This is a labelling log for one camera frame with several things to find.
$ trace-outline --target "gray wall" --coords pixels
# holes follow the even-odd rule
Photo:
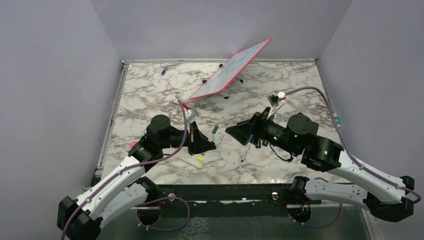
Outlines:
[[[0,239],[59,239],[90,182],[121,60],[88,0],[0,2]]]
[[[422,0],[352,0],[318,62],[353,153],[414,177],[422,195],[423,23]],[[381,222],[385,239],[423,238],[424,203],[414,207],[399,223]]]
[[[91,0],[125,60],[319,58],[351,0]]]

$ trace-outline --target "yellow marker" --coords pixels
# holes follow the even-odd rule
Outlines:
[[[183,161],[184,163],[186,163],[186,164],[188,164],[188,165],[190,165],[190,166],[193,166],[193,167],[195,167],[195,168],[197,168],[197,169],[202,169],[202,168],[203,168],[201,165],[198,165],[197,163],[192,162],[192,161],[190,161],[190,160],[187,160],[187,159],[185,159],[185,158],[180,157],[179,159],[181,159],[181,161]]]

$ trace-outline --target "whiteboard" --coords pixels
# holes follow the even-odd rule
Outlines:
[[[269,42],[271,38],[234,54],[188,99],[193,100],[222,92]]]

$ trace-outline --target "marble tabletop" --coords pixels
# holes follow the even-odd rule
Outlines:
[[[290,163],[278,159],[269,147],[250,148],[246,161],[241,162],[245,146],[225,133],[225,128],[248,120],[255,112],[269,106],[266,94],[274,90],[292,90],[315,86],[324,91],[314,62],[252,62],[238,76],[243,84],[224,99],[221,95],[189,100],[217,69],[219,63],[132,63],[123,86],[117,116],[107,152],[102,176],[106,176],[124,159],[130,143],[138,141],[155,115],[169,116],[171,125],[183,129],[183,120],[177,99],[199,112],[197,126],[206,136],[219,124],[214,142],[216,150],[205,153],[203,169],[196,169],[181,161],[183,157],[196,162],[183,148],[175,157],[160,162],[146,176],[156,184],[255,184],[290,183],[295,176],[322,177],[331,182],[344,182],[340,177],[317,172],[300,163],[301,156]],[[161,75],[167,66],[165,75]],[[234,81],[222,92],[229,94],[237,85]],[[290,95],[277,112],[274,121],[286,126],[290,116],[303,113],[319,124],[318,134],[340,143],[329,112],[320,95],[311,90]],[[172,153],[173,148],[164,149]],[[276,149],[282,157],[289,157]]]

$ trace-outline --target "red marker cap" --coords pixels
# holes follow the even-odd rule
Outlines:
[[[136,145],[137,141],[133,141],[131,142],[131,144],[129,145],[129,149],[132,149],[134,147],[134,145]]]

